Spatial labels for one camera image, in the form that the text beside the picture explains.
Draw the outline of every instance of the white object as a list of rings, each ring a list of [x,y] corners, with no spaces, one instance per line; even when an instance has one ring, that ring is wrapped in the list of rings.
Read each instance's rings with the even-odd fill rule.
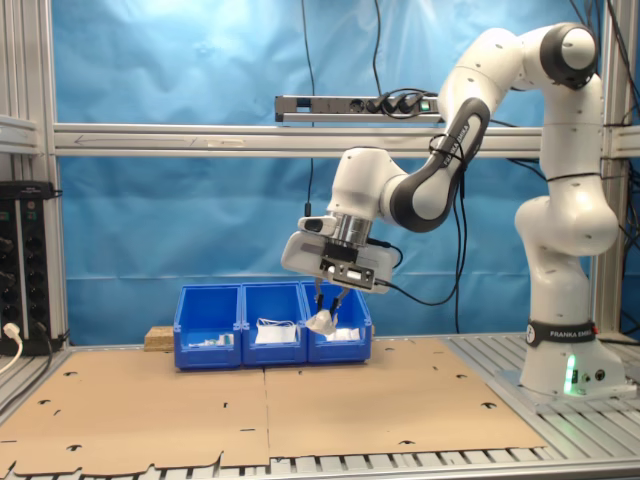
[[[338,328],[332,334],[327,335],[327,342],[345,342],[349,340],[360,340],[359,328]]]
[[[306,326],[309,330],[321,335],[332,335],[336,332],[336,325],[338,324],[338,315],[331,318],[329,310],[320,310],[313,317],[306,322]]]
[[[20,327],[18,327],[15,323],[7,323],[2,329],[2,331],[8,338],[12,339],[14,342],[18,344],[18,351],[16,352],[13,359],[9,363],[7,363],[4,367],[2,367],[2,369],[0,369],[0,375],[9,371],[9,369],[15,365],[15,363],[20,358],[20,355],[22,355],[22,348],[23,348],[22,339],[20,338]]]
[[[190,347],[213,347],[233,345],[233,333],[223,333],[218,338],[208,338],[200,343],[190,343]]]
[[[298,328],[289,320],[269,320],[259,318],[256,322],[258,335],[256,343],[292,343],[296,341]]]

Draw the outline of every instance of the table surface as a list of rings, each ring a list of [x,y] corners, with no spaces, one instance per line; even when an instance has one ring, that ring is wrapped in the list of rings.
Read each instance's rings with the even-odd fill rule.
[[[384,337],[404,341],[411,337]],[[556,407],[548,413],[532,413],[517,399],[500,392],[492,382],[503,370],[522,368],[526,343],[522,334],[482,334],[437,336],[473,368],[496,393],[549,444],[534,449],[424,452],[389,455],[345,455],[333,457],[272,458],[267,467],[220,468],[219,465],[197,468],[156,470],[119,477],[122,480],[188,480],[217,477],[276,478],[640,478],[640,401],[611,400],[583,402],[575,407]],[[640,348],[608,345],[630,365],[640,367]],[[135,349],[140,345],[71,347],[55,355],[48,374],[75,352],[112,349]],[[0,357],[0,367],[10,359]],[[13,392],[28,383],[46,358],[23,358],[18,365],[0,376],[0,405]],[[16,408],[0,417],[0,424]],[[72,475],[34,476],[33,480],[90,479],[78,471]],[[10,472],[7,479],[18,477]]]

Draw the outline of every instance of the cardboard surface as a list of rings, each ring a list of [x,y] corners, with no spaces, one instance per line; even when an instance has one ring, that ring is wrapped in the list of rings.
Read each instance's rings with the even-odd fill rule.
[[[14,461],[21,475],[111,476],[211,465],[222,452],[223,466],[239,466],[544,445],[437,339],[373,342],[367,364],[266,371],[186,373],[165,353],[84,352],[0,427],[0,477]]]
[[[366,365],[268,369],[266,384],[272,457],[546,445],[437,339],[374,342]]]
[[[264,372],[181,373],[165,353],[76,353],[0,427],[0,473],[130,474],[222,452],[269,463]]]

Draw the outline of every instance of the blue backdrop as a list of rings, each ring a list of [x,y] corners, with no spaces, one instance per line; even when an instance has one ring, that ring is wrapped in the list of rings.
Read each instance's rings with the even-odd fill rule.
[[[557,0],[381,0],[383,91],[437,91],[483,30],[520,34],[576,21]],[[373,95],[373,0],[306,0],[319,95]],[[61,122],[270,125],[280,94],[309,94],[298,0],[54,0]],[[542,123],[537,92],[510,94],[496,118]],[[173,320],[184,284],[295,278],[280,267],[303,213],[306,159],[62,158],[71,338],[141,342]],[[406,169],[422,161],[400,160]],[[329,200],[337,160],[316,160],[314,213]],[[523,330],[526,259],[513,219],[546,193],[527,170],[477,159],[467,182],[469,248],[461,287],[464,332]],[[376,225],[405,252],[394,280],[437,300],[454,280],[453,218],[418,235]],[[453,331],[453,305],[367,296],[377,333]]]

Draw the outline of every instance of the storage bin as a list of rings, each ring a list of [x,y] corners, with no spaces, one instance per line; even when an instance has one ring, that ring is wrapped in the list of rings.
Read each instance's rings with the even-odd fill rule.
[[[299,282],[242,285],[242,363],[247,366],[302,364],[307,361],[306,308]],[[292,321],[296,341],[257,344],[258,318]]]
[[[173,324],[176,367],[233,368],[242,361],[240,285],[182,287]],[[231,334],[233,344],[201,345]]]
[[[342,287],[327,282],[322,284],[323,307],[330,308]],[[302,282],[302,293],[307,318],[315,315],[318,306],[313,282]],[[327,337],[308,331],[307,360],[309,363],[363,362],[371,357],[371,315],[364,296],[359,290],[351,290],[342,300],[338,312],[337,328],[358,328],[360,340],[327,341]]]

